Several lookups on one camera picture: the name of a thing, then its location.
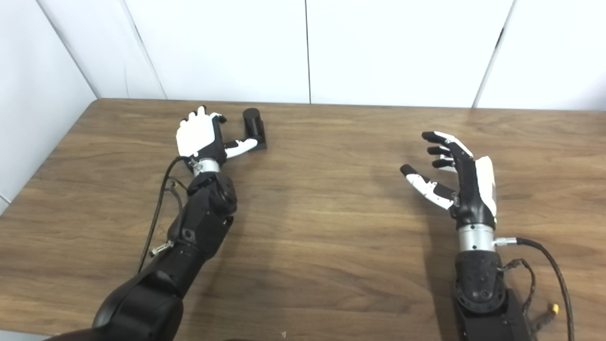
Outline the white and black left hand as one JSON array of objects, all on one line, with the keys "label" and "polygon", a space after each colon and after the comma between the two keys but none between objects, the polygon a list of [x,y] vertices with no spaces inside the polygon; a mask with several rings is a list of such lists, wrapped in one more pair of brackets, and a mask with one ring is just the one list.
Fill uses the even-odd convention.
[{"label": "white and black left hand", "polygon": [[223,165],[229,158],[238,157],[257,147],[257,137],[224,142],[221,125],[226,121],[227,118],[219,113],[206,113],[204,105],[190,112],[180,121],[176,131],[179,155],[197,162],[212,159]]}]

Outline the white and black right hand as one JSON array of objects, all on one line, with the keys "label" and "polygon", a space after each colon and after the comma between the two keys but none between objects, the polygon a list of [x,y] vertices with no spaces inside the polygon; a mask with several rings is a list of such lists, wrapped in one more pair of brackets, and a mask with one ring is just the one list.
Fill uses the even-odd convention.
[{"label": "white and black right hand", "polygon": [[495,229],[496,184],[490,157],[475,158],[459,139],[446,133],[426,131],[421,136],[434,144],[427,149],[428,154],[438,156],[433,168],[455,172],[459,189],[433,181],[409,164],[400,168],[405,179],[425,199],[449,211],[457,228],[480,224]]}]

